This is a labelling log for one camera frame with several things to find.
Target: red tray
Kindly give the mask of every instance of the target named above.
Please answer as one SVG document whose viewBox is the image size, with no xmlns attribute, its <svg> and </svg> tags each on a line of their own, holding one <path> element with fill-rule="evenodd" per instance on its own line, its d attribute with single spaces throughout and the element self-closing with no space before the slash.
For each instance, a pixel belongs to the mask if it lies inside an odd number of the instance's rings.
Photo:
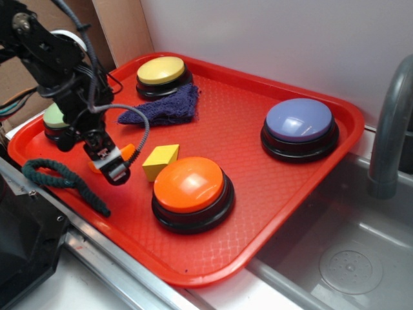
<svg viewBox="0 0 413 310">
<path fill-rule="evenodd" d="M 103 199 L 112 215 L 104 218 L 70 189 L 51 189 L 75 212 L 164 281 L 181 287 L 200 287 L 222 280 L 244 267 L 249 259 L 295 211 L 318 183 L 336 166 L 361 136 L 363 116 L 350 103 L 261 77 L 230 70 L 189 57 L 156 53 L 139 57 L 112 74 L 124 85 L 114 103 L 138 105 L 136 71 L 159 56 L 178 56 L 194 75 L 201 95 L 193 122 L 154 127 L 132 176 L 114 187 L 93 173 L 81 144 L 59 152 L 43 133 L 41 117 L 20 130 L 9 144 L 9 154 L 20 165 L 32 158 L 50 158 L 78 173 Z M 337 149 L 314 163 L 284 163 L 261 148 L 260 130 L 276 103 L 313 98 L 332 111 L 340 129 Z M 137 145 L 143 129 L 118 125 L 122 110 L 106 113 L 107 131 L 121 148 Z M 151 210 L 152 183 L 142 163 L 157 145 L 180 144 L 179 158 L 204 156 L 214 160 L 234 183 L 236 205 L 221 225 L 196 235 L 164 230 Z"/>
</svg>

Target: dark green rope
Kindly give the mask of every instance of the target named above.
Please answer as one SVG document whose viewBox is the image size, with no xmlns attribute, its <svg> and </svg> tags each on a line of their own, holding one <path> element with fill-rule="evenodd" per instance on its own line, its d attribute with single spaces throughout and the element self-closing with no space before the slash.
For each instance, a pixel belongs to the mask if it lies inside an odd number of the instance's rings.
<svg viewBox="0 0 413 310">
<path fill-rule="evenodd" d="M 60 173 L 62 178 L 37 172 L 36 169 L 38 168 L 52 169 Z M 43 158 L 28 160 L 22 168 L 22 173 L 30 181 L 39 185 L 64 189 L 76 188 L 93 209 L 106 217 L 110 216 L 110 210 L 106 208 L 106 204 L 89 189 L 88 185 L 76 173 L 70 171 L 68 167 L 58 161 L 46 160 Z"/>
</svg>

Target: blue button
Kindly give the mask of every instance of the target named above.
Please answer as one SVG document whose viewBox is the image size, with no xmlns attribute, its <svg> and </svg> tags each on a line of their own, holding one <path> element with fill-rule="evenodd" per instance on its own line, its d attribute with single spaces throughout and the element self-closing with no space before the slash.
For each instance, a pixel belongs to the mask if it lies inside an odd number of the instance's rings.
<svg viewBox="0 0 413 310">
<path fill-rule="evenodd" d="M 332 113 L 324 103 L 305 98 L 278 103 L 266 118 L 268 131 L 274 137 L 298 143 L 322 137 L 332 122 Z"/>
</svg>

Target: washcloth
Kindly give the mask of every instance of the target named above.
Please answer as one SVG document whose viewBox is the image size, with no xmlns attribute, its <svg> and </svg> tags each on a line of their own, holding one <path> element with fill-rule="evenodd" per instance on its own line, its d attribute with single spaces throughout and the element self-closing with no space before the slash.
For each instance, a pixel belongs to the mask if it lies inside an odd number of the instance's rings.
<svg viewBox="0 0 413 310">
<path fill-rule="evenodd" d="M 195 115 L 198 95 L 198 87 L 190 83 L 182 86 L 174 94 L 135 108 L 148 118 L 150 126 L 189 123 Z M 141 116 L 129 110 L 122 113 L 117 122 L 144 126 Z"/>
</svg>

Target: sink basin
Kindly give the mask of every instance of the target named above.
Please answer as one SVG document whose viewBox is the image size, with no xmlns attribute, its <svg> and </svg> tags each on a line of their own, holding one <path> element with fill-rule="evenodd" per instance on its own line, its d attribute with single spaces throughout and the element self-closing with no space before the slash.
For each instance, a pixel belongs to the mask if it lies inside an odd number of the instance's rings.
<svg viewBox="0 0 413 310">
<path fill-rule="evenodd" d="M 304 309 L 412 309 L 413 178 L 377 200 L 368 165 L 349 154 L 248 268 Z"/>
</svg>

